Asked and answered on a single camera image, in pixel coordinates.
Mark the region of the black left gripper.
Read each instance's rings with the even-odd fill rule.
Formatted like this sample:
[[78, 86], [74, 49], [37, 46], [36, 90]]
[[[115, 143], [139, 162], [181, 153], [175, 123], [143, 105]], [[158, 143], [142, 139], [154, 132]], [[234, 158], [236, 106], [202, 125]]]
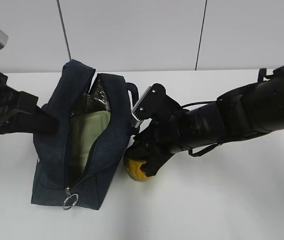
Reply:
[[0, 72], [0, 135], [13, 133], [55, 134], [59, 121], [37, 106], [38, 97], [7, 85]]

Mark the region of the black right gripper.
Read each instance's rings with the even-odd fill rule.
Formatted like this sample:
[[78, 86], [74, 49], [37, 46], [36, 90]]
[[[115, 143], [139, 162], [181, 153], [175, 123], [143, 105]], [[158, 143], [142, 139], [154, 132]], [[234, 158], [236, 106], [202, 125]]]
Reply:
[[152, 120], [142, 131], [135, 131], [133, 144], [127, 148], [126, 156], [133, 160], [146, 161], [141, 171], [152, 177], [176, 153], [182, 152], [180, 120]]

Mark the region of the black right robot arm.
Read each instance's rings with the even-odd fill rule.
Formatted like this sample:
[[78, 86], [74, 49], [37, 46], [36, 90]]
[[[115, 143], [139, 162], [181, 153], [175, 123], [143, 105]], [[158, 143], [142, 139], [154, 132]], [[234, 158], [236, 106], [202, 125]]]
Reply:
[[163, 85], [150, 86], [134, 105], [137, 125], [150, 120], [136, 134], [123, 156], [123, 164], [137, 181], [155, 176], [175, 154], [200, 157], [229, 142], [246, 141], [284, 130], [284, 66], [257, 81], [232, 89], [213, 101], [180, 105]]

